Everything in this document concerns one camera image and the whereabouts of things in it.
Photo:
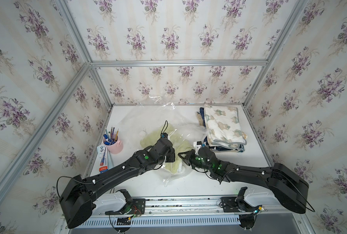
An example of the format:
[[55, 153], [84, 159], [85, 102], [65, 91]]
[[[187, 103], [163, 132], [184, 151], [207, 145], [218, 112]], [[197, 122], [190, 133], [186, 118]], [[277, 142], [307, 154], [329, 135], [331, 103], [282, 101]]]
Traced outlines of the light green knitted blanket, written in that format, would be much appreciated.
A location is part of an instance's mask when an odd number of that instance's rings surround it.
[[[175, 162], [173, 163], [165, 163], [163, 168], [166, 171], [169, 171], [171, 174], [176, 175], [184, 172], [184, 166], [182, 159], [178, 156], [178, 153], [190, 151], [193, 149], [193, 145], [186, 140], [182, 135], [178, 133], [178, 131], [168, 130], [168, 135], [170, 137], [170, 141], [173, 144], [173, 148], [175, 150]], [[140, 145], [142, 148], [146, 148], [147, 146], [154, 145], [157, 140], [160, 138], [160, 131], [155, 130], [146, 136], [143, 136], [140, 140]]]

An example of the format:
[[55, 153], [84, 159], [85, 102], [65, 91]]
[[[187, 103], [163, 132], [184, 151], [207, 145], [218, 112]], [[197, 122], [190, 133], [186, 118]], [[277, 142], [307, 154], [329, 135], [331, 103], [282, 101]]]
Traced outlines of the beige floral fleece blanket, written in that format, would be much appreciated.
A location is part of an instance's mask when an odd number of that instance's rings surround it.
[[204, 127], [205, 125], [204, 125], [204, 120], [202, 118], [202, 115], [199, 112], [196, 112], [196, 117], [197, 117], [199, 125]]

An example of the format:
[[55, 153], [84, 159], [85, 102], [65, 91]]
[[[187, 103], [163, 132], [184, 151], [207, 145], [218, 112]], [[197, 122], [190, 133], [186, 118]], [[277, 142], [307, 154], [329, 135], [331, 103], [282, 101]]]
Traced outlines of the clear plastic vacuum bag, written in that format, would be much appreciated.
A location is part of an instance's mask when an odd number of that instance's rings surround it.
[[164, 186], [171, 181], [189, 175], [191, 169], [178, 156], [178, 153], [191, 151], [194, 143], [204, 139], [206, 129], [181, 114], [171, 101], [160, 96], [149, 97], [132, 107], [119, 122], [121, 139], [130, 149], [144, 149], [154, 145], [163, 135], [175, 150], [175, 161], [164, 162], [157, 174]]

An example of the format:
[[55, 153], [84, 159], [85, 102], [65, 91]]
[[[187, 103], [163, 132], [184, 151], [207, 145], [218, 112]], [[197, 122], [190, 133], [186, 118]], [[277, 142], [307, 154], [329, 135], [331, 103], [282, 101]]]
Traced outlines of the white green trimmed blanket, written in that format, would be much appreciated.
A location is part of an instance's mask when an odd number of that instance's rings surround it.
[[242, 131], [239, 111], [235, 106], [204, 105], [207, 138], [210, 146], [235, 149], [247, 145]]

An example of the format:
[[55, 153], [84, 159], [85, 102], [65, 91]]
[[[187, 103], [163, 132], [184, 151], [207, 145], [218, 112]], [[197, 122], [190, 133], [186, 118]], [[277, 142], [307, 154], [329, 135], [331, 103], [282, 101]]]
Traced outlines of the navy star pattern blanket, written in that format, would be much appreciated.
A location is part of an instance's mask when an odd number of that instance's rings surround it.
[[[203, 107], [200, 107], [200, 109], [199, 109], [198, 112], [202, 115], [202, 118], [203, 118], [203, 120], [204, 120], [204, 125], [205, 125], [204, 127], [205, 127], [205, 129], [206, 129], [207, 127], [206, 127], [206, 123], [205, 123], [204, 108], [203, 108]], [[235, 151], [235, 152], [241, 152], [241, 153], [243, 153], [243, 152], [245, 151], [244, 146], [239, 146], [239, 147], [237, 147], [237, 148], [235, 148], [235, 149], [225, 148], [225, 147], [219, 146], [219, 145], [210, 146], [210, 145], [209, 145], [209, 142], [208, 142], [207, 134], [205, 134], [205, 138], [203, 139], [202, 142], [205, 143], [206, 146], [208, 146], [210, 149], [215, 150], [215, 151], [219, 151], [219, 152], [223, 152], [223, 151], [224, 151], [224, 152], [225, 152], [225, 151]]]

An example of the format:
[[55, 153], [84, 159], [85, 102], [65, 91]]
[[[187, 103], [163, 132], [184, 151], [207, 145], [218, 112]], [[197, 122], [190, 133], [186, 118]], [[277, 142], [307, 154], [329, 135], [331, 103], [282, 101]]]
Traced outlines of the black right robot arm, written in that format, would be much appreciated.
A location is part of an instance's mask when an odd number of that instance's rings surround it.
[[304, 214], [306, 210], [314, 211], [309, 205], [309, 184], [281, 163], [272, 167], [241, 166], [219, 160], [207, 147], [178, 153], [182, 161], [192, 169], [201, 169], [209, 173], [208, 177], [222, 182], [243, 182], [269, 189], [280, 204], [291, 212]]

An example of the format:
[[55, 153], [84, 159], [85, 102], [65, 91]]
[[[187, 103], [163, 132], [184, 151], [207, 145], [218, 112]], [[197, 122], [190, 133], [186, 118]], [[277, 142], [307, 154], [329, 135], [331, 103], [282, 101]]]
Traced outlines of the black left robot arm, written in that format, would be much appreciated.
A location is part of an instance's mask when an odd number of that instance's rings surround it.
[[165, 162], [174, 162], [173, 144], [160, 138], [155, 145], [138, 150], [124, 163], [112, 169], [87, 178], [80, 175], [70, 178], [59, 196], [67, 227], [76, 228], [91, 217], [96, 208], [95, 201], [117, 185], [148, 171]]

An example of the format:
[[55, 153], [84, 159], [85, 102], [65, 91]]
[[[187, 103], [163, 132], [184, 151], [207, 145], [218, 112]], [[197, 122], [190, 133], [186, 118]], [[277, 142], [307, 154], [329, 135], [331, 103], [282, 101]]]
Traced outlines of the pink pen cup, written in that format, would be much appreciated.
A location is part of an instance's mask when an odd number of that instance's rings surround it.
[[110, 154], [113, 155], [119, 154], [123, 150], [123, 142], [121, 140], [110, 143], [107, 141], [107, 139], [103, 138], [103, 144], [106, 146]]

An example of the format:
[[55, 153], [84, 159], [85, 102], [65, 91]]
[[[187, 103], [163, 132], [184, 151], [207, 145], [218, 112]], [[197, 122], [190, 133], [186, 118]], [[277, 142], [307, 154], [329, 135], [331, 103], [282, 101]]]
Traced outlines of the blue pen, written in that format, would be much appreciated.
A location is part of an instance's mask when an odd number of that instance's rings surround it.
[[108, 137], [107, 134], [104, 134], [104, 135], [103, 135], [103, 143], [104, 143], [105, 145], [111, 145], [112, 142], [113, 142], [113, 140], [110, 139], [110, 138]]

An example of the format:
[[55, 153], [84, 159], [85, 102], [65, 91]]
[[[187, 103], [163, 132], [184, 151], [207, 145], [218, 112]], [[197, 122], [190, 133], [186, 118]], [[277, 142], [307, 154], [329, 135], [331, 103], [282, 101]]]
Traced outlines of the white toothpaste box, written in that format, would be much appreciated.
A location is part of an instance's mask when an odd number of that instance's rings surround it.
[[104, 173], [114, 167], [111, 154], [107, 149], [107, 145], [99, 145], [97, 147], [98, 156], [100, 158], [99, 172]]

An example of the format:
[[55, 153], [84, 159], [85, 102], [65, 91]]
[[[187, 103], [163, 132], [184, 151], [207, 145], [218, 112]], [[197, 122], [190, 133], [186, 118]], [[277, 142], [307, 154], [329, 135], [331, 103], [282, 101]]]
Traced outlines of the aluminium mounting rail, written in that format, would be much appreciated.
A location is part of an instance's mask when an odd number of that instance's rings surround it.
[[[158, 215], [192, 215], [192, 214], [228, 214], [219, 207], [222, 197], [238, 197], [237, 195], [223, 196], [183, 196], [183, 197], [131, 197], [125, 198], [121, 192], [106, 194], [95, 201], [96, 208], [91, 216], [106, 215], [107, 211], [119, 211], [127, 202], [133, 199], [146, 199], [145, 216]], [[291, 213], [283, 207], [273, 196], [273, 193], [266, 190], [247, 191], [241, 196], [251, 206], [263, 206], [261, 213]], [[234, 214], [250, 214], [250, 212], [235, 212]]]

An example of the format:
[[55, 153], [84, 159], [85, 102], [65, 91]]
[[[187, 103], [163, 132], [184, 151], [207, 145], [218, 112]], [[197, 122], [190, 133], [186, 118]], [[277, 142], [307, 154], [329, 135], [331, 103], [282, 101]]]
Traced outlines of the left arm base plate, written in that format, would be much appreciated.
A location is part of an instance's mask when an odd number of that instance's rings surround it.
[[107, 211], [106, 215], [142, 215], [145, 212], [146, 199], [133, 199], [119, 211]]

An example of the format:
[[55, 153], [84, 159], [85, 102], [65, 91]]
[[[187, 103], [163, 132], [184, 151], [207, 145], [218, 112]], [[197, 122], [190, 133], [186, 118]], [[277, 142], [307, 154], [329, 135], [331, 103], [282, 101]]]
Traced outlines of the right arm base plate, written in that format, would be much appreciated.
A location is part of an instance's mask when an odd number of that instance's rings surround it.
[[222, 197], [219, 207], [225, 213], [250, 212], [251, 214], [258, 214], [265, 210], [263, 206], [251, 206], [243, 198], [239, 197]]

